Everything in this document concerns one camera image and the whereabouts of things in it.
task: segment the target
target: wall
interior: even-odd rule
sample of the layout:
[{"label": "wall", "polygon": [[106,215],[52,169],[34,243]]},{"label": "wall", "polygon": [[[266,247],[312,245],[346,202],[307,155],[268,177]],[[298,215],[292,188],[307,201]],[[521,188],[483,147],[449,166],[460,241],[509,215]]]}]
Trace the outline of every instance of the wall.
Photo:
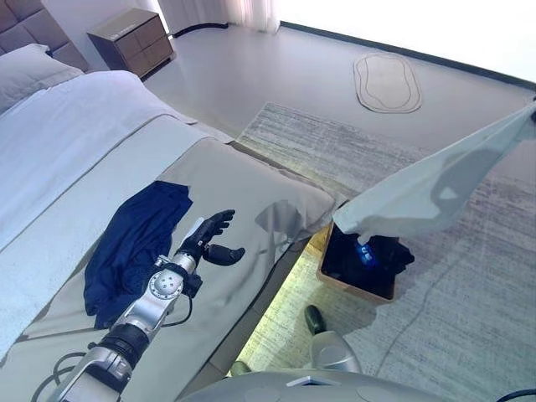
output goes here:
[{"label": "wall", "polygon": [[128,8],[159,11],[157,0],[42,0],[42,3],[96,70],[108,70],[108,67],[88,38],[89,29]]},{"label": "wall", "polygon": [[280,0],[284,21],[536,82],[535,0]]}]

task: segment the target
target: bed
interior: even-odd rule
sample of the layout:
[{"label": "bed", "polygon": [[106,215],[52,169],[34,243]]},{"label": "bed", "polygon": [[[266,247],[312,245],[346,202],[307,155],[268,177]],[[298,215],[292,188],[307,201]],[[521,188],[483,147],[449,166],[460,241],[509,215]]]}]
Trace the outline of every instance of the bed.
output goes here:
[{"label": "bed", "polygon": [[[106,333],[85,314],[84,268],[117,208],[155,179],[188,186],[193,201],[172,253],[199,216],[236,209],[218,243],[246,254],[200,265],[191,319],[158,334],[125,400],[171,401],[223,377],[338,197],[181,115],[130,73],[84,74],[37,1],[0,2],[0,47],[3,399],[31,400],[61,356]],[[179,300],[169,320],[187,310]]]}]

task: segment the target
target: black cable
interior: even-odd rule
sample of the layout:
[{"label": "black cable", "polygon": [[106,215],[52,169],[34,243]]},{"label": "black cable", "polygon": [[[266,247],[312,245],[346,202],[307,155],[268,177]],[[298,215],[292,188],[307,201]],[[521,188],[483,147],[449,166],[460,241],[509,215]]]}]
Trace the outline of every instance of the black cable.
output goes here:
[{"label": "black cable", "polygon": [[520,396],[529,396],[529,395],[536,395],[536,388],[535,389],[522,389],[521,391],[512,392],[511,394],[504,395],[497,402],[506,402],[507,400],[516,399],[516,398],[519,398]]},{"label": "black cable", "polygon": [[56,385],[59,385],[59,383],[61,383],[61,380],[59,379],[59,365],[62,364],[68,358],[83,358],[84,356],[85,356],[84,352],[74,352],[74,353],[67,353],[65,356],[62,356],[61,358],[59,358],[59,360],[54,365],[54,368],[52,369],[52,376],[54,377],[54,381]]},{"label": "black cable", "polygon": [[[62,368],[60,371],[57,372],[57,375],[67,374],[68,372],[72,371],[72,369],[74,369],[75,367],[76,366],[69,366],[66,368]],[[38,402],[38,398],[43,392],[43,389],[45,389],[47,385],[49,385],[51,382],[54,381],[54,377],[55,376],[52,374],[49,377],[47,377],[45,381],[41,383],[41,385],[33,393],[31,402]]]},{"label": "black cable", "polygon": [[162,325],[162,328],[165,328],[165,327],[174,327],[174,326],[176,326],[176,325],[184,324],[184,323],[185,323],[185,322],[192,316],[193,301],[192,301],[192,297],[190,297],[190,296],[188,296],[188,303],[189,303],[190,307],[189,307],[188,315],[186,316],[186,318],[184,318],[184,319],[181,320],[181,321],[170,322],[169,324],[163,324],[163,325]]}]

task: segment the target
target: drawer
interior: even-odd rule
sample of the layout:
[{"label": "drawer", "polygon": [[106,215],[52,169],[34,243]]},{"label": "drawer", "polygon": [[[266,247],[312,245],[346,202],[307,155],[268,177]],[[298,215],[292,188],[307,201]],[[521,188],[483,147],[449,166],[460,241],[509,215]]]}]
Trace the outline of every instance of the drawer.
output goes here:
[{"label": "drawer", "polygon": [[152,67],[143,52],[131,57],[129,60],[126,61],[126,63],[128,64],[129,70],[132,73],[136,74],[138,77],[141,77],[142,75],[146,74],[146,72],[148,72]]},{"label": "drawer", "polygon": [[145,49],[150,44],[154,44],[162,36],[166,36],[164,27],[159,17],[155,17],[144,23],[140,28],[134,31],[137,41]]},{"label": "drawer", "polygon": [[134,32],[130,32],[116,42],[116,46],[125,59],[130,59],[134,54],[142,51],[142,46],[137,41]]},{"label": "drawer", "polygon": [[149,64],[154,66],[167,59],[170,54],[173,53],[173,49],[169,43],[168,37],[164,36],[147,49],[143,50],[143,53],[146,55]]}]

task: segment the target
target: white towel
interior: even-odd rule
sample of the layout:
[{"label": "white towel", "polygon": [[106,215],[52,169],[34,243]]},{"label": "white towel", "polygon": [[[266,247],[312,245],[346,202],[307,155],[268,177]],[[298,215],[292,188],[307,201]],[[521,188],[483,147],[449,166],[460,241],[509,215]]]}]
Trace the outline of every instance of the white towel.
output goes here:
[{"label": "white towel", "polygon": [[458,218],[487,173],[521,141],[536,138],[536,103],[389,176],[334,215],[345,234],[411,237],[442,230]]}]

